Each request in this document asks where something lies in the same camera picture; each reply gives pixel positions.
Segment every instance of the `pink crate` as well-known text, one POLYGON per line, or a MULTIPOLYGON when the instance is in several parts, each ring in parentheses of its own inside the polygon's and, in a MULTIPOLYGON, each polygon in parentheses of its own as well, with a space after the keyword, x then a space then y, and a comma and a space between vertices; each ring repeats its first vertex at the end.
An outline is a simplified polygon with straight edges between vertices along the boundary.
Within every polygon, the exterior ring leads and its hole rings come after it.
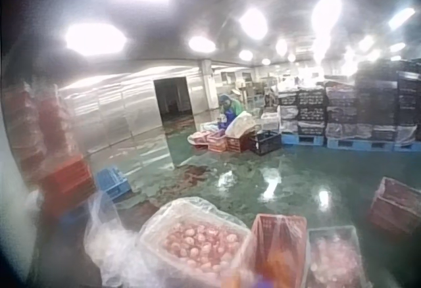
POLYGON ((421 224, 421 192, 397 180, 383 178, 369 219, 393 235, 411 234, 421 224))
POLYGON ((220 130, 207 137, 208 150, 214 152, 224 152, 227 149, 225 131, 220 130))
POLYGON ((306 261, 307 220, 300 216, 282 216, 273 214, 258 214, 251 231, 257 238, 256 271, 264 277, 276 278, 282 274, 283 287, 299 288, 303 279, 306 261), (279 269, 267 270, 266 262, 270 253, 282 254, 290 252, 292 259, 278 264, 279 269))

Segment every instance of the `stainless steel wall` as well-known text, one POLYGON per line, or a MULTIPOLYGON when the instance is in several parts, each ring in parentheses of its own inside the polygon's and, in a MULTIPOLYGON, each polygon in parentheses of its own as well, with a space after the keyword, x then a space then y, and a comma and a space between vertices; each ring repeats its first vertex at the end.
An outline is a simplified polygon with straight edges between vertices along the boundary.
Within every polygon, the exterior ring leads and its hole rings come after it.
POLYGON ((60 90, 81 150, 90 154, 162 126, 153 81, 186 77, 193 114, 208 110, 197 62, 149 61, 134 72, 80 79, 60 90))

